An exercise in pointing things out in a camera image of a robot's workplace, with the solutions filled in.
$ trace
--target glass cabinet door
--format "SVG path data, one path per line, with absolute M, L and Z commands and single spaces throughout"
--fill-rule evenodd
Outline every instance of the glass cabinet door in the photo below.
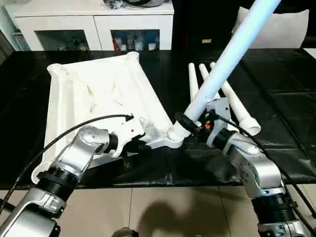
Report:
M 31 50 L 101 50 L 93 16 L 17 17 Z
M 102 50 L 170 50 L 173 15 L 94 16 Z
M 35 31 L 44 50 L 89 50 L 83 30 Z

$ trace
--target black cable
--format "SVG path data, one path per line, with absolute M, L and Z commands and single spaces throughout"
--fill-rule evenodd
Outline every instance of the black cable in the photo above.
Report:
M 56 142 L 58 142 L 61 138 L 63 138 L 64 136 L 66 136 L 68 133 L 84 126 L 84 125 L 87 125 L 89 123 L 92 123 L 92 122 L 95 122 L 95 121 L 98 121 L 98 120 L 102 120 L 102 119 L 110 119 L 110 118 L 119 118 L 119 117 L 124 117 L 126 118 L 126 121 L 134 118 L 134 116 L 131 116 L 131 115 L 106 115 L 106 116 L 101 116 L 101 117 L 97 117 L 97 118 L 93 118 L 93 119 L 90 119 L 90 120 L 87 120 L 85 122 L 82 122 L 76 126 L 73 126 L 72 128 L 68 129 L 67 131 L 63 132 L 62 134 L 60 134 L 58 137 L 56 137 L 54 140 L 52 140 L 46 147 L 44 147 L 44 149 L 39 152 L 33 159 L 31 159 L 31 161 L 22 168 L 22 170 L 19 172 L 18 174 L 18 177 L 16 178 L 13 186 L 11 187 L 11 189 L 7 192 L 7 194 L 5 195 L 4 199 L 3 199 L 3 202 L 0 206 L 0 215 L 6 205 L 6 203 L 9 201 L 9 198 L 11 197 L 16 185 L 18 184 L 18 182 L 21 180 L 21 178 L 23 177 L 23 175 L 25 174 L 25 172 L 32 166 L 32 164 L 37 161 L 40 156 L 46 152 L 50 147 L 52 147 Z
M 15 206 L 12 205 L 11 203 L 7 202 L 4 204 L 4 209 L 7 210 L 8 212 L 12 212 L 14 210 Z
M 289 189 L 287 188 L 286 185 L 284 185 L 284 188 L 285 188 L 285 191 L 290 199 L 290 202 L 294 202 L 293 201 L 293 198 L 292 198 L 292 195 L 289 191 Z M 298 218 L 303 222 L 303 224 L 306 226 L 306 228 L 311 232 L 311 234 L 316 237 L 316 232 L 315 230 L 311 227 L 311 225 L 307 222 L 307 220 L 304 218 L 304 216 L 302 215 L 302 213 L 300 212 L 299 209 L 297 209 L 297 207 L 293 208 L 294 209 L 294 212 L 295 214 L 298 216 Z
M 293 187 L 295 188 L 295 190 L 297 191 L 297 193 L 300 195 L 300 197 L 302 198 L 302 200 L 304 201 L 304 203 L 306 204 L 306 206 L 308 207 L 308 209 L 310 210 L 312 216 L 315 218 L 316 216 L 316 212 L 313 208 L 313 206 L 310 204 L 310 202 L 307 200 L 307 198 L 305 197 L 305 195 L 303 194 L 303 192 L 300 190 L 300 188 L 297 186 L 297 184 L 295 183 L 295 181 L 286 173 L 285 170 L 283 170 L 274 159 L 272 159 L 272 157 L 269 155 L 269 153 L 267 152 L 267 150 L 260 144 L 260 142 L 254 138 L 249 132 L 247 132 L 245 129 L 243 129 L 242 127 L 238 126 L 237 124 L 235 124 L 234 122 L 229 121 L 228 119 L 220 116 L 220 115 L 215 115 L 215 119 L 220 119 L 234 127 L 236 127 L 237 129 L 240 130 L 241 133 L 247 135 L 251 140 L 254 141 L 254 143 L 262 150 L 262 152 L 266 155 L 266 157 L 271 160 L 273 163 L 276 164 L 276 166 L 279 168 L 280 172 L 287 178 L 287 180 L 289 181 L 289 183 L 291 185 L 293 185 Z M 290 198 L 291 201 L 293 201 L 292 196 L 287 188 L 286 185 L 284 185 L 284 188 Z M 308 221 L 304 218 L 304 216 L 301 214 L 301 212 L 297 209 L 297 208 L 293 208 L 294 212 L 296 213 L 296 215 L 300 218 L 300 220 L 303 222 L 303 224 L 306 226 L 306 228 L 311 232 L 311 234 L 316 237 L 316 232 L 314 231 L 314 229 L 310 226 L 310 224 L 308 223 Z

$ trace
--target white pvc pipe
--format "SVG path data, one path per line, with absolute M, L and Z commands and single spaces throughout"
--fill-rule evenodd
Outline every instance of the white pvc pipe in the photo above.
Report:
M 198 68 L 199 68 L 199 71 L 200 71 L 201 74 L 202 74 L 203 80 L 205 81 L 205 80 L 207 79 L 208 75 L 209 75 L 209 72 L 207 71 L 206 66 L 205 66 L 203 63 L 201 63 L 201 64 L 198 66 Z M 221 98 L 221 97 L 220 97 L 220 95 L 219 95 L 218 92 L 217 92 L 217 93 L 215 94 L 213 100 L 215 100 L 215 99 L 220 99 L 220 98 Z
M 198 66 L 198 68 L 199 68 L 199 70 L 200 70 L 200 72 L 202 74 L 203 80 L 205 81 L 207 79 L 207 77 L 208 77 L 208 74 L 209 74 L 208 71 L 207 71 L 206 66 L 203 63 L 201 63 Z M 216 95 L 214 96 L 213 99 L 215 100 L 215 99 L 220 99 L 220 98 L 221 98 L 221 96 L 218 93 L 216 93 Z M 230 130 L 230 131 L 238 131 L 238 129 L 236 127 L 234 127 L 234 126 L 232 126 L 230 124 L 227 125 L 227 129 Z
M 215 67 L 215 63 L 210 63 L 210 67 L 213 69 Z M 257 135 L 261 130 L 260 124 L 249 114 L 227 81 L 225 81 L 222 85 L 222 91 L 229 100 L 229 104 L 239 122 L 239 126 L 249 132 L 252 136 Z
M 189 63 L 189 82 L 190 82 L 190 99 L 193 101 L 198 92 L 198 79 L 196 69 L 193 63 Z
M 185 115 L 191 120 L 196 122 L 201 116 L 207 103 L 214 98 L 225 80 L 232 73 L 280 1 L 256 0 L 254 2 L 248 15 L 209 74 L 208 79 L 203 83 L 194 100 L 187 107 Z M 189 135 L 178 122 L 175 123 L 173 132 L 170 133 L 176 133 L 174 137 L 182 139 Z

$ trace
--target tiled floor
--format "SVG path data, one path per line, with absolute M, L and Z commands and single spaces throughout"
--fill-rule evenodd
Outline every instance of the tiled floor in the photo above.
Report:
M 316 185 L 300 185 L 316 205 Z M 289 187 L 313 227 L 306 206 Z M 16 191 L 17 204 L 25 191 Z M 61 237 L 110 237 L 129 226 L 140 237 L 258 237 L 257 218 L 243 187 L 77 190 L 59 220 Z

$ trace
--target black tablecloth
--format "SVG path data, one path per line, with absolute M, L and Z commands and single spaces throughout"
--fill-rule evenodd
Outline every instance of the black tablecloth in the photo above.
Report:
M 143 52 L 140 63 L 169 117 L 190 102 L 188 63 L 209 67 L 221 52 Z M 72 63 L 117 52 L 15 52 L 1 66 L 0 188 L 43 147 L 52 63 Z M 257 138 L 298 183 L 316 183 L 316 60 L 302 49 L 249 50 L 229 77 L 233 89 L 262 127 Z M 197 74 L 201 84 L 202 78 Z M 90 169 L 81 188 L 237 184 L 221 152 L 187 138 L 179 149 L 159 148 Z M 31 184 L 30 173 L 19 188 Z

